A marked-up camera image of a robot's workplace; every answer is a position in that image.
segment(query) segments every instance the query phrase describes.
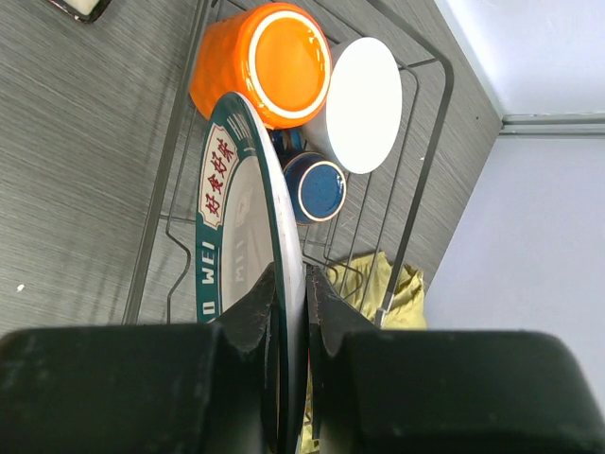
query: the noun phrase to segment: rack wire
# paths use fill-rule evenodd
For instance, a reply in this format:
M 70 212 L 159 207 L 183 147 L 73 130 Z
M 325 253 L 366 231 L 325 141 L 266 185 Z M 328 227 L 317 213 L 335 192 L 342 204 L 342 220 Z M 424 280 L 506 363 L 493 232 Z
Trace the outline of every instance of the rack wire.
M 335 18 L 342 25 L 349 28 L 352 32 L 356 33 L 361 37 L 368 36 L 357 25 L 352 24 L 351 21 L 348 21 L 346 18 L 344 18 L 334 8 L 324 3 L 324 0 L 312 0 L 312 2 L 318 8 L 327 12 L 332 18 Z M 390 311 L 397 281 L 404 268 L 406 249 L 409 244 L 414 222 L 416 220 L 418 210 L 421 205 L 428 174 L 433 163 L 433 158 L 435 156 L 439 139 L 441 137 L 443 124 L 445 122 L 447 109 L 449 107 L 450 100 L 452 97 L 454 87 L 454 71 L 451 62 L 435 46 L 433 46 L 421 33 L 419 33 L 406 20 L 404 20 L 404 18 L 402 18 L 395 11 L 393 11 L 382 0 L 367 0 L 367 2 L 376 11 L 381 13 L 394 26 L 403 31 L 407 35 L 407 37 L 411 38 L 426 53 L 430 55 L 430 58 L 428 59 L 415 61 L 409 64 L 406 64 L 401 59 L 395 58 L 397 64 L 399 65 L 400 73 L 402 75 L 409 75 L 412 77 L 414 82 L 414 89 L 413 93 L 404 92 L 405 96 L 411 95 L 411 107 L 407 115 L 406 112 L 402 113 L 401 126 L 403 126 L 403 141 L 400 149 L 398 150 L 399 153 L 397 155 L 397 163 L 392 176 L 392 184 L 387 200 L 386 209 L 384 212 L 384 216 L 382 217 L 380 228 L 378 229 L 379 232 L 377 240 L 375 241 L 375 246 L 373 247 L 373 259 L 369 277 L 365 280 L 360 279 L 359 284 L 353 291 L 349 292 L 348 294 L 343 294 L 344 281 L 346 279 L 347 274 L 349 272 L 359 273 L 359 271 L 356 271 L 351 267 L 351 262 L 354 258 L 354 254 L 356 251 L 355 246 L 359 241 L 359 233 L 362 229 L 362 218 L 369 206 L 369 194 L 372 185 L 372 180 L 376 178 L 376 174 L 380 171 L 380 168 L 372 172 L 370 176 L 365 180 L 365 183 L 365 177 L 363 176 L 352 174 L 348 174 L 346 176 L 348 185 L 356 183 L 359 187 L 362 187 L 363 196 L 359 211 L 356 215 L 354 231 L 353 234 L 350 236 L 350 247 L 348 248 L 348 252 L 346 252 L 346 255 L 344 257 L 338 256 L 338 253 L 335 251 L 335 239 L 343 235 L 341 233 L 343 231 L 344 226 L 344 221 L 342 219 L 343 211 L 341 211 L 335 218 L 333 218 L 329 223 L 327 223 L 327 230 L 325 228 L 326 226 L 322 224 L 316 224 L 313 226 L 303 227 L 299 230 L 299 232 L 301 237 L 302 254 L 304 259 L 306 261 L 319 264 L 325 269 L 331 269 L 336 275 L 338 274 L 336 265 L 340 265 L 344 269 L 344 276 L 342 276 L 342 279 L 340 279 L 342 285 L 340 286 L 340 288 L 337 288 L 337 290 L 345 299 L 352 296 L 354 293 L 357 293 L 359 291 L 362 292 L 360 296 L 362 301 L 361 308 L 363 308 L 368 294 L 369 283 L 375 272 L 376 258 L 381 249 L 381 242 L 386 232 L 387 221 L 391 213 L 393 195 L 395 193 L 396 185 L 399 182 L 399 177 L 403 167 L 404 156 L 408 147 L 410 129 L 411 126 L 414 125 L 417 121 L 416 110 L 419 100 L 419 94 L 422 90 L 422 81 L 417 70 L 418 68 L 421 68 L 423 66 L 428 66 L 431 64 L 440 64 L 442 67 L 442 72 L 444 74 L 444 84 L 441 99 L 439 102 L 437 113 L 435 115 L 433 127 L 429 133 L 429 138 L 423 157 L 422 168 L 420 170 L 420 174 L 413 192 L 411 204 L 409 205 L 409 211 L 407 213 L 406 222 L 404 225 L 403 232 L 401 234 L 401 241 L 399 242 L 399 246 L 397 248 L 397 252 L 394 258 L 392 271 L 384 295 L 384 299 L 382 305 L 378 308 L 378 311 L 376 312 L 375 324 L 377 326 L 381 326 L 384 315 Z M 174 295 L 174 292 L 179 287 L 182 280 L 185 278 L 185 276 L 191 269 L 191 251 L 171 231 L 171 225 L 173 221 L 195 223 L 194 219 L 177 218 L 174 215 L 175 204 L 179 196 L 182 181 L 182 173 L 191 144 L 191 137 L 192 132 L 194 130 L 194 124 L 197 119 L 201 119 L 201 115 L 197 113 L 195 107 L 193 106 L 193 103 L 189 98 L 189 86 L 191 84 L 194 70 L 196 67 L 196 61 L 198 58 L 198 52 L 204 30 L 207 27 L 211 16 L 213 16 L 213 19 L 215 21 L 224 18 L 223 12 L 226 4 L 230 4 L 236 7 L 237 9 L 246 9 L 237 0 L 198 0 L 197 3 L 193 19 L 191 37 L 187 47 L 185 66 L 182 70 L 181 79 L 177 88 L 172 113 L 168 123 L 168 128 L 164 140 L 164 147 L 162 150 L 162 155 L 160 157 L 158 172 L 156 175 L 151 199 L 149 202 L 149 209 L 147 211 L 147 218 L 141 237 L 141 243 L 135 262 L 132 279 L 130 282 L 129 295 L 126 301 L 125 311 L 122 319 L 123 324 L 135 324 L 138 322 L 143 293 L 145 289 L 145 283 L 147 279 L 147 271 L 151 259 L 151 252 L 156 238 L 160 218 L 166 219 L 164 231 L 165 235 L 170 238 L 170 240 L 172 240 L 177 247 L 181 248 L 185 254 L 183 271 L 178 277 L 177 281 L 174 283 L 171 290 L 168 292 L 166 298 L 166 320 L 168 323 L 170 323 L 172 297 Z M 340 42 L 340 40 L 332 36 L 329 31 L 326 32 L 326 29 L 324 29 L 324 33 L 326 35 L 326 38 L 333 44 L 338 44 Z M 189 115 L 187 115 L 188 109 L 192 111 Z M 185 118 L 187 116 L 190 117 L 190 120 L 188 127 L 186 127 L 187 134 L 185 138 L 184 151 L 181 158 L 179 171 L 177 173 L 175 189 L 172 194 L 168 214 L 167 216 L 163 216 L 162 206 L 164 203 L 164 195 L 168 186 L 170 169 L 174 161 L 174 155 L 177 147 L 177 141 L 179 139 L 179 134 L 183 126 L 186 126 Z

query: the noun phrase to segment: white wall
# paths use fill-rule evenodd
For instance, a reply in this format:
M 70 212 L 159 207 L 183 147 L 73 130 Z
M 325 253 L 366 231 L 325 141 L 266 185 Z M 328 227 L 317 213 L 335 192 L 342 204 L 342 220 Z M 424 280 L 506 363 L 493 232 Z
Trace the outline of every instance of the white wall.
M 505 114 L 605 112 L 602 0 L 436 1 Z
M 558 336 L 605 410 L 605 139 L 499 138 L 425 311 L 431 328 Z

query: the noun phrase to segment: yellow cloth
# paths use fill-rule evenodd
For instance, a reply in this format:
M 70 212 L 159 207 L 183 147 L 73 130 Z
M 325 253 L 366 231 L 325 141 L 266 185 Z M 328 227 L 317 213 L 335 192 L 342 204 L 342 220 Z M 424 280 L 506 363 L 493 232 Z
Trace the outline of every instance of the yellow cloth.
M 344 288 L 340 292 L 342 296 L 347 296 L 347 302 L 359 310 L 361 307 L 364 287 L 370 277 L 370 268 L 372 266 L 373 254 L 358 257 L 351 262 L 351 268 L 359 273 L 349 270 L 347 272 Z M 328 269 L 328 278 L 333 283 L 337 291 L 342 285 L 345 267 L 335 266 L 337 273 Z M 392 266 L 387 260 L 387 255 L 383 252 L 376 256 L 374 264 L 374 273 L 372 280 L 368 285 L 368 295 L 361 312 L 368 320 L 374 321 L 376 309 L 382 305 L 382 300 L 387 291 L 387 284 L 390 279 Z M 390 307 L 390 312 L 385 315 L 383 328 L 387 329 L 426 329 L 426 320 L 424 319 L 424 281 L 423 272 L 414 270 L 409 265 L 405 265 L 399 276 L 397 286 L 395 287 L 395 296 Z M 311 439 L 311 382 L 307 386 L 307 405 L 305 409 L 304 422 L 302 428 L 301 454 L 311 454 L 319 452 L 320 442 Z

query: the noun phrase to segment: blue cup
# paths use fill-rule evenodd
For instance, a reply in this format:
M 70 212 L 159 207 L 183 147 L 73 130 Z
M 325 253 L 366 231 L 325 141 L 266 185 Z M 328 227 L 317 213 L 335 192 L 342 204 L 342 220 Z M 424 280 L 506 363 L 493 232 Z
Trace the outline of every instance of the blue cup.
M 336 164 L 314 151 L 303 151 L 283 160 L 282 167 L 298 224 L 323 222 L 340 211 L 347 184 Z

